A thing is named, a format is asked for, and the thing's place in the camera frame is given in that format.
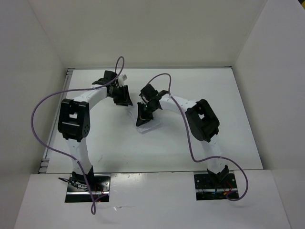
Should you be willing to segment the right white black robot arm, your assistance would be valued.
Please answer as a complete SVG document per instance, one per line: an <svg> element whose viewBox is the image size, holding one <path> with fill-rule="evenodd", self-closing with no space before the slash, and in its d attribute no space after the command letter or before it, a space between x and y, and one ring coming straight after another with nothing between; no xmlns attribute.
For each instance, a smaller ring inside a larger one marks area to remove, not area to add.
<svg viewBox="0 0 305 229"><path fill-rule="evenodd" d="M143 127L153 121L153 113L160 110L169 110L180 114L186 129L187 141L191 158L200 163L209 159L219 159L219 146L217 135L220 122L211 106L205 99L197 102L173 96L169 91L158 92L151 84L147 84L140 90L139 96L142 102L137 103L136 127ZM196 160L193 155L190 135L201 142L203 151L207 157Z"/></svg>

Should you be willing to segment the white skirt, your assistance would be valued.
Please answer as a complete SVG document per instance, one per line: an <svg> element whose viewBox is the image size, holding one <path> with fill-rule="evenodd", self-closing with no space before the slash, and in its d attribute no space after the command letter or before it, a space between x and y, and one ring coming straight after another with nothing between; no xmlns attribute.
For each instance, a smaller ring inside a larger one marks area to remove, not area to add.
<svg viewBox="0 0 305 229"><path fill-rule="evenodd" d="M135 109L135 107L129 107L126 110L128 116L132 119L132 122L134 123L134 127L135 129L140 133L140 134L145 134L148 133L158 127L161 126L161 121L159 118L153 119L151 121L149 121L146 124L143 124L141 126L136 126L136 115L137 115L137 111Z"/></svg>

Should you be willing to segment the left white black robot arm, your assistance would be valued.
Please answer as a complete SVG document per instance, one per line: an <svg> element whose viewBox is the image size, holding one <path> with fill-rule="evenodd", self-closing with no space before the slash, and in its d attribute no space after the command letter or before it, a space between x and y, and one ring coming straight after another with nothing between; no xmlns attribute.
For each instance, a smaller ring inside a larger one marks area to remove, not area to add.
<svg viewBox="0 0 305 229"><path fill-rule="evenodd" d="M90 110L109 97L119 106L132 106L125 74L105 71L104 77L93 82L89 90L73 99L63 99L60 107L58 131L72 156L72 175L69 182L83 190L91 190L97 183L93 165L89 160L87 140L91 128Z"/></svg>

